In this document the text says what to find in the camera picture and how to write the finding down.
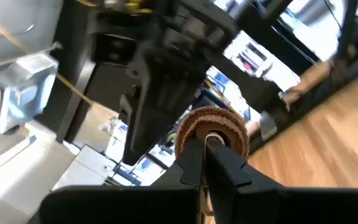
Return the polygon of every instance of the black metal bracket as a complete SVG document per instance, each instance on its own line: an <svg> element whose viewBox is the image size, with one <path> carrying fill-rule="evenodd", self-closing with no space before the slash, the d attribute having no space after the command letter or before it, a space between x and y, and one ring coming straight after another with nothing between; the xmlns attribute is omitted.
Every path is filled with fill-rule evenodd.
<svg viewBox="0 0 358 224"><path fill-rule="evenodd" d="M124 163L134 165L186 110L205 79L197 63L152 42L141 44L127 71L139 77L141 91L129 118Z"/></svg>
<svg viewBox="0 0 358 224"><path fill-rule="evenodd" d="M204 172L204 142L190 139L179 158L152 186L192 185L201 187Z"/></svg>
<svg viewBox="0 0 358 224"><path fill-rule="evenodd" d="M241 194L245 193L244 189L247 193L251 193L281 187L276 181L252 168L233 150L215 139L206 141L205 171L216 223L245 223L252 219L250 216L264 212L264 209L259 210L258 205L240 200ZM274 199L271 199L269 205L264 205L266 208L275 208L277 205ZM241 210L243 203L254 209ZM269 215L257 218L274 220L275 216L271 217L269 213Z"/></svg>

